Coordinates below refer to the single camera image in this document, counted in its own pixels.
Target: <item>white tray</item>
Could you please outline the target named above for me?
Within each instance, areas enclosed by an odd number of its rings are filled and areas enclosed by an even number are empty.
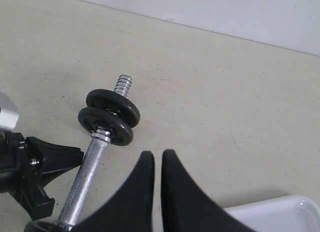
[[[320,232],[320,209],[305,196],[285,196],[225,211],[257,232]]]

